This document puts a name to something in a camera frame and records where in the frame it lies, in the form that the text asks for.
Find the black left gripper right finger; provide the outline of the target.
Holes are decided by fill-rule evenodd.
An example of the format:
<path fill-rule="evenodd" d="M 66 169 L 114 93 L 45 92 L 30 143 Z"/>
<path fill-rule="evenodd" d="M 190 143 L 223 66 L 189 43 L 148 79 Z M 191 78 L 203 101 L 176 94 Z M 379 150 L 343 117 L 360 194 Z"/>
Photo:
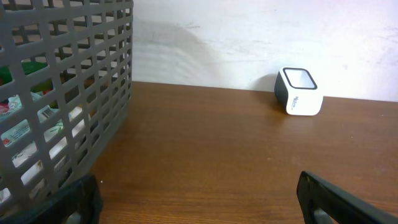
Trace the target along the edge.
<path fill-rule="evenodd" d="M 296 193 L 305 223 L 397 223 L 397 217 L 308 171 L 301 172 Z"/>

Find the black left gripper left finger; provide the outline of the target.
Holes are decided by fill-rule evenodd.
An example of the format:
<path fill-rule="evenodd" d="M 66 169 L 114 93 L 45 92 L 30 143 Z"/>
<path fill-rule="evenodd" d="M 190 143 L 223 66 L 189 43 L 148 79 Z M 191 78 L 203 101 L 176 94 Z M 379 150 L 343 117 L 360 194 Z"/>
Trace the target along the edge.
<path fill-rule="evenodd" d="M 40 204 L 1 219 L 7 223 L 98 223 L 103 209 L 96 177 L 87 174 L 63 187 Z"/>

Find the white tube with brown cap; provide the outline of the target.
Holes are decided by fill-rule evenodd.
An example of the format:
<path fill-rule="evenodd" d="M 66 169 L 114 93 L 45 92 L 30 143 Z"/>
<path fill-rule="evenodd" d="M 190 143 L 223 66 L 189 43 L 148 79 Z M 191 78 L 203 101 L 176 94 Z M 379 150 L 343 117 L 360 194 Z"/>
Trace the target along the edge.
<path fill-rule="evenodd" d="M 53 148 L 49 151 L 50 158 L 53 159 L 64 147 L 67 146 L 66 138 L 62 138 Z M 29 144 L 25 149 L 23 149 L 20 153 L 16 154 L 12 158 L 12 162 L 16 167 L 19 167 L 25 161 L 29 159 L 32 155 L 37 152 L 37 148 L 35 142 Z M 55 168 L 55 172 L 57 173 L 66 163 L 67 159 L 64 157 Z M 21 181 L 23 184 L 28 183 L 33 177 L 35 177 L 41 170 L 43 169 L 43 165 L 41 161 L 37 161 L 32 167 L 30 167 L 24 174 L 21 176 Z M 44 188 L 45 181 L 42 179 L 30 192 L 29 197 L 31 199 L 36 198 L 39 192 Z M 1 190 L 1 203 L 5 202 L 11 196 L 10 191 L 5 188 Z"/>

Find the mint green wipes packet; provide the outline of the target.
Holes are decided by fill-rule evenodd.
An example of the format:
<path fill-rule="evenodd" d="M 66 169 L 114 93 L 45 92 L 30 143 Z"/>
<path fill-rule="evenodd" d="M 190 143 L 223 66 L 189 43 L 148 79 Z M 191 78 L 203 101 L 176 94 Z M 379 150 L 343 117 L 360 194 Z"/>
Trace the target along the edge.
<path fill-rule="evenodd" d="M 12 114 L 16 113 L 22 108 L 22 101 L 19 98 L 19 95 L 14 95 L 8 98 L 7 100 L 1 103 L 1 121 L 8 119 Z M 51 108 L 49 105 L 44 106 L 42 109 L 38 110 L 37 116 L 39 121 L 42 123 L 49 118 L 51 118 L 55 113 L 58 112 L 57 108 Z M 69 120 L 74 120 L 80 113 L 82 109 L 77 106 L 71 112 L 69 112 L 68 117 Z M 85 121 L 81 120 L 73 129 L 72 136 L 75 137 L 79 134 L 83 128 L 85 127 Z M 58 133 L 61 133 L 64 129 L 62 120 L 58 120 L 55 125 L 44 132 L 44 138 L 48 142 L 52 138 L 54 138 Z M 20 138 L 26 135 L 30 131 L 30 126 L 28 121 L 25 119 L 21 121 L 19 124 L 15 125 L 13 128 L 8 129 L 7 131 L 1 134 L 1 139 L 3 144 L 6 147 L 12 146 L 16 143 Z M 66 138 L 63 138 L 59 141 L 53 148 L 51 148 L 49 154 L 50 158 L 53 159 L 65 146 L 67 145 Z M 30 156 L 35 154 L 37 151 L 37 147 L 35 142 L 31 142 L 28 144 L 20 153 L 14 155 L 12 157 L 12 162 L 16 167 L 22 165 Z"/>

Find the white black barcode scanner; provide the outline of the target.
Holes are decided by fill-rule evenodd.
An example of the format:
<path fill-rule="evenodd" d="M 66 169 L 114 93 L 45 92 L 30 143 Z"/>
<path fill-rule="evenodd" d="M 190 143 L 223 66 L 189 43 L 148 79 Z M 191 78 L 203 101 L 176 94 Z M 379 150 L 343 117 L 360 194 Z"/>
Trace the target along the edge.
<path fill-rule="evenodd" d="M 314 116 L 320 112 L 323 103 L 320 87 L 304 68 L 282 67 L 277 74 L 274 93 L 289 115 Z"/>

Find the grey plastic mesh basket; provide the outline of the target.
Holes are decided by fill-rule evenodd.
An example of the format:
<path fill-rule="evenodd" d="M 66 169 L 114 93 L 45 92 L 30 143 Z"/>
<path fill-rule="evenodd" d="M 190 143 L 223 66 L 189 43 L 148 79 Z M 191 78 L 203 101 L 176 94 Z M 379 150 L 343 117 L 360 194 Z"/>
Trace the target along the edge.
<path fill-rule="evenodd" d="M 132 81 L 132 0 L 3 0 L 1 2 L 1 103 L 19 95 L 22 108 L 1 121 L 1 134 L 23 120 L 30 131 L 10 147 L 1 139 L 1 203 L 6 217 L 30 208 L 88 173 L 126 119 Z M 38 110 L 58 112 L 44 122 Z M 79 106 L 72 121 L 68 114 Z M 62 120 L 64 129 L 50 141 L 44 132 Z M 72 129 L 85 127 L 75 137 Z M 62 138 L 53 159 L 49 151 Z M 12 157 L 35 142 L 37 152 L 16 167 Z M 67 161 L 56 173 L 56 165 Z M 37 161 L 43 169 L 28 183 L 21 176 Z M 42 180 L 44 188 L 31 199 Z"/>

